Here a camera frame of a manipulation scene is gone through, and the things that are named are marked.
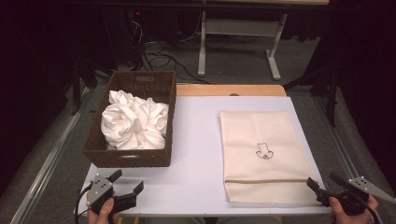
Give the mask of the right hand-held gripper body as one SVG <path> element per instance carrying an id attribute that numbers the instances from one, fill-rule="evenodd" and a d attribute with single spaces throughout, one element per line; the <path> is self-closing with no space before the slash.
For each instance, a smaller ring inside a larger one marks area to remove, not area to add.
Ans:
<path id="1" fill-rule="evenodd" d="M 362 214 L 368 207 L 367 202 L 370 195 L 396 204 L 395 197 L 390 196 L 363 176 L 347 179 L 341 188 L 343 190 L 340 193 L 332 193 L 323 189 L 324 199 L 320 200 L 320 203 L 329 207 L 329 199 L 334 197 L 341 203 L 345 213 L 349 216 Z"/>

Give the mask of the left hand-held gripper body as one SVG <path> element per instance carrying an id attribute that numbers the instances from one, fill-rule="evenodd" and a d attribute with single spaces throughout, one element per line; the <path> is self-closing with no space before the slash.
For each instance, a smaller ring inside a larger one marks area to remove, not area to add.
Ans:
<path id="1" fill-rule="evenodd" d="M 111 214 L 119 213 L 136 207 L 136 192 L 114 196 L 113 180 L 109 180 L 103 175 L 97 174 L 92 181 L 92 187 L 87 198 L 86 205 L 95 213 L 99 214 L 104 203 L 112 198 L 114 205 Z"/>

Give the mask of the brown woven basket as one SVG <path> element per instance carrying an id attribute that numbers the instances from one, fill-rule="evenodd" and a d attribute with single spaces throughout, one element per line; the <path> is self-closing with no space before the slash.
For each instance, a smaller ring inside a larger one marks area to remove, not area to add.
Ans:
<path id="1" fill-rule="evenodd" d="M 169 105 L 164 148 L 110 149 L 101 131 L 102 113 L 110 91 L 126 91 L 133 96 Z M 173 117 L 177 95 L 177 74 L 171 71 L 115 72 L 108 81 L 101 103 L 92 120 L 91 130 L 82 152 L 99 168 L 168 167 L 171 163 Z"/>

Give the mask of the white garment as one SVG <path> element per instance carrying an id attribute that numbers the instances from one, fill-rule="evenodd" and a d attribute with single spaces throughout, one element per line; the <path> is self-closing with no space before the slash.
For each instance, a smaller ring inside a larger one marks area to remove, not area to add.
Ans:
<path id="1" fill-rule="evenodd" d="M 110 91 L 102 112 L 101 131 L 110 149 L 162 149 L 169 105 L 125 91 Z"/>

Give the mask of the cream drawstring laundry bag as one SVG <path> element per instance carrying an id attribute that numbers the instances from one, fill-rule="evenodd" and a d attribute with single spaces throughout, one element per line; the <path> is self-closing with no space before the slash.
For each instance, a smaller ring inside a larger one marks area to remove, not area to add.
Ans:
<path id="1" fill-rule="evenodd" d="M 221 112 L 219 118 L 231 203 L 317 203 L 306 185 L 313 173 L 288 112 Z"/>

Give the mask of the person's right hand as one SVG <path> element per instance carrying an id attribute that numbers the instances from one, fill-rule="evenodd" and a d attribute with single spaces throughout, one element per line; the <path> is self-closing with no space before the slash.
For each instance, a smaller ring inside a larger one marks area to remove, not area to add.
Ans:
<path id="1" fill-rule="evenodd" d="M 360 215 L 348 216 L 336 198 L 331 197 L 329 202 L 332 208 L 330 212 L 332 224 L 369 224 L 373 218 L 372 213 L 368 209 Z"/>

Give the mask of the person's left hand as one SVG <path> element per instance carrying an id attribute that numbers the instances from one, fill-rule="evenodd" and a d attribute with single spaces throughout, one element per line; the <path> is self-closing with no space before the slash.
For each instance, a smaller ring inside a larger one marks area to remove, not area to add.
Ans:
<path id="1" fill-rule="evenodd" d="M 101 210 L 98 214 L 94 213 L 92 210 L 89 210 L 87 213 L 88 224 L 110 224 L 109 217 L 115 223 L 118 222 L 119 215 L 112 212 L 114 207 L 114 200 L 109 198 L 102 205 Z"/>

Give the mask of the white board mat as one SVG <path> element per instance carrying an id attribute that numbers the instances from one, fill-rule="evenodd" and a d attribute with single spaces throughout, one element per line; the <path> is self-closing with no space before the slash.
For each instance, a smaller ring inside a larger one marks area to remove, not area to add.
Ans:
<path id="1" fill-rule="evenodd" d="M 137 206 L 123 212 L 131 217 L 301 216 L 326 214 L 329 209 L 285 204 L 230 203 L 223 185 L 220 111 L 287 111 L 303 145 L 313 177 L 320 178 L 292 100 L 289 97 L 178 96 L 173 120 L 171 164 L 162 168 L 124 168 L 114 183 L 118 194 L 143 191 Z"/>

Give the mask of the black metal stand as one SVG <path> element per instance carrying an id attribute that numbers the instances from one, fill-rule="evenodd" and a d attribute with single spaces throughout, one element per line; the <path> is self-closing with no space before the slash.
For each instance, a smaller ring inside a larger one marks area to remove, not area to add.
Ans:
<path id="1" fill-rule="evenodd" d="M 82 93 L 80 82 L 83 82 L 86 88 L 91 89 L 97 86 L 97 77 L 108 77 L 112 71 L 94 61 L 79 58 L 75 61 L 72 73 L 72 90 L 73 90 L 73 110 L 72 116 L 75 116 L 82 106 Z"/>
<path id="2" fill-rule="evenodd" d="M 302 77 L 283 86 L 284 90 L 290 90 L 294 87 L 312 84 L 310 93 L 312 96 L 327 96 L 326 117 L 330 124 L 335 127 L 334 111 L 336 102 L 336 90 L 339 71 L 337 68 L 320 68 L 317 71 L 310 72 Z"/>

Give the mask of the dark equipment box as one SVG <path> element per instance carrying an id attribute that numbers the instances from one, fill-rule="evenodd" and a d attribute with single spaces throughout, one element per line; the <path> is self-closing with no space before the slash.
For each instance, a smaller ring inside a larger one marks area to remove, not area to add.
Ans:
<path id="1" fill-rule="evenodd" d="M 138 71 L 143 66 L 142 48 L 134 40 L 132 22 L 126 9 L 103 9 L 106 33 L 119 71 Z"/>

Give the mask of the white-framed desk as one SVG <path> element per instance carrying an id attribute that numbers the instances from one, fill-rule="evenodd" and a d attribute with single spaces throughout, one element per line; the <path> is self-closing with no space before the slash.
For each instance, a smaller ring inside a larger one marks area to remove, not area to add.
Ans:
<path id="1" fill-rule="evenodd" d="M 327 6 L 330 0 L 200 0 L 203 4 L 210 3 L 246 4 L 251 7 L 322 7 Z M 281 12 L 275 19 L 212 19 L 206 17 L 206 12 L 201 12 L 201 43 L 198 58 L 199 77 L 205 76 L 206 69 L 206 37 L 208 35 L 243 35 L 256 37 L 272 37 L 272 47 L 265 51 L 273 80 L 280 80 L 281 76 L 276 64 L 276 49 L 283 33 L 289 13 Z"/>

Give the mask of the aluminium floor rail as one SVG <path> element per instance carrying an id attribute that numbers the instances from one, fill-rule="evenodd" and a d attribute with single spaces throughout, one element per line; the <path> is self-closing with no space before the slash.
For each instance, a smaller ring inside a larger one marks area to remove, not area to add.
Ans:
<path id="1" fill-rule="evenodd" d="M 44 132 L 33 151 L 23 162 L 13 180 L 12 192 L 21 189 L 18 209 L 9 224 L 26 224 L 42 197 L 64 153 L 64 144 L 80 117 L 79 107 L 70 100 Z"/>
<path id="2" fill-rule="evenodd" d="M 320 97 L 314 97 L 313 100 L 315 102 L 315 105 L 318 108 L 318 111 L 320 112 L 321 116 L 323 117 L 324 122 L 327 125 L 327 128 L 332 136 L 332 140 L 334 141 L 334 143 L 336 145 L 337 158 L 340 160 L 340 162 L 342 164 L 344 175 L 348 179 L 353 178 L 353 177 L 360 177 L 352 159 L 349 157 L 349 155 L 347 153 L 347 150 L 345 148 L 345 145 L 342 142 L 339 132 L 336 130 L 336 127 L 331 124 L 330 120 L 327 117 L 326 104 L 323 102 L 323 100 Z"/>

